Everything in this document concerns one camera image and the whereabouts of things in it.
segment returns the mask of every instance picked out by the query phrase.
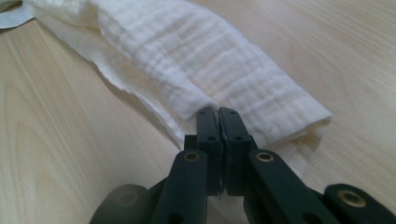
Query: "black mechanical arm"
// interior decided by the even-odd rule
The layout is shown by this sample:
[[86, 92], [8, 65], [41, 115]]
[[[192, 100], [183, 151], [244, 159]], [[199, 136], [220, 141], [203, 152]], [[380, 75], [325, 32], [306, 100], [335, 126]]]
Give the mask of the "black mechanical arm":
[[307, 187], [273, 151], [258, 149], [239, 114], [198, 111], [170, 174], [151, 189], [124, 185], [96, 210], [91, 224], [204, 224], [206, 198], [226, 190], [244, 197], [249, 223], [396, 223], [370, 195], [337, 184], [323, 195]]

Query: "white towel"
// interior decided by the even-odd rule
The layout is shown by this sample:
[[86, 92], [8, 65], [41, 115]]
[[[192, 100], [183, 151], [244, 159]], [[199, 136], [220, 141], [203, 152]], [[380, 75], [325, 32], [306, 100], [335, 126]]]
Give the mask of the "white towel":
[[[26, 0], [23, 6], [114, 86], [136, 95], [180, 148], [184, 135], [195, 133], [198, 109], [226, 106], [240, 113], [259, 147], [276, 150], [302, 175], [326, 132], [331, 113], [205, 8], [183, 0]], [[131, 72], [136, 65], [143, 76]], [[241, 205], [229, 200], [212, 203], [232, 223], [247, 223]]]

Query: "muslin cloth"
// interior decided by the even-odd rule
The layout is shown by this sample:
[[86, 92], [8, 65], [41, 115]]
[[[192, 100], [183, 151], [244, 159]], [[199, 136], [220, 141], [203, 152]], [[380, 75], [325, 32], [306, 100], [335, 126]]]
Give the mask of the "muslin cloth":
[[[227, 21], [183, 0], [26, 0], [24, 6], [183, 145], [197, 110], [238, 111], [298, 174], [331, 113]], [[137, 66], [144, 75], [133, 73]]]

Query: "table surface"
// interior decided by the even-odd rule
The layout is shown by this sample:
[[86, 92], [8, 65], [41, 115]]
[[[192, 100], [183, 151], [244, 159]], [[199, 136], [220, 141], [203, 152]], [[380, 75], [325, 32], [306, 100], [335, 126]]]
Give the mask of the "table surface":
[[[396, 2], [194, 2], [333, 112], [305, 184], [348, 183], [395, 213]], [[167, 176], [164, 127], [38, 21], [0, 31], [0, 52], [0, 223], [88, 223], [116, 186]]]

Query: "wooden table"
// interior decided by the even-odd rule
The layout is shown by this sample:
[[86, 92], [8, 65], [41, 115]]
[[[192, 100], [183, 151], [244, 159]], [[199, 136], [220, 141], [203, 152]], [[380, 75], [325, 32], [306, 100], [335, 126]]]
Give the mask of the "wooden table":
[[[396, 2], [195, 2], [333, 112], [304, 182], [358, 186], [395, 213]], [[168, 174], [161, 124], [38, 21], [0, 31], [0, 53], [0, 223], [88, 223], [116, 186]]]

